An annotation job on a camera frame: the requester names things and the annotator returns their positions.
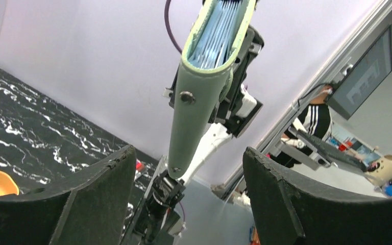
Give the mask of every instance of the computer monitor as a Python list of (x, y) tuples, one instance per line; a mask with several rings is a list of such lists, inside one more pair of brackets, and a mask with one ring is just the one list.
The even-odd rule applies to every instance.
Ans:
[(391, 25), (360, 57), (328, 98), (327, 105), (348, 120), (392, 71)]

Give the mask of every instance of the purple cable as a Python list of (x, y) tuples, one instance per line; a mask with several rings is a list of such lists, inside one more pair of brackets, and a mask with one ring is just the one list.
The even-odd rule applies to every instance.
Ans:
[(172, 43), (174, 44), (174, 46), (178, 50), (178, 52), (180, 52), (180, 54), (181, 54), (182, 49), (178, 45), (178, 43), (174, 37), (174, 34), (172, 33), (172, 29), (170, 28), (169, 9), (170, 9), (171, 2), (172, 2), (172, 0), (166, 0), (166, 5), (164, 6), (164, 24), (166, 25), (167, 34), (169, 35), (170, 40), (172, 41)]

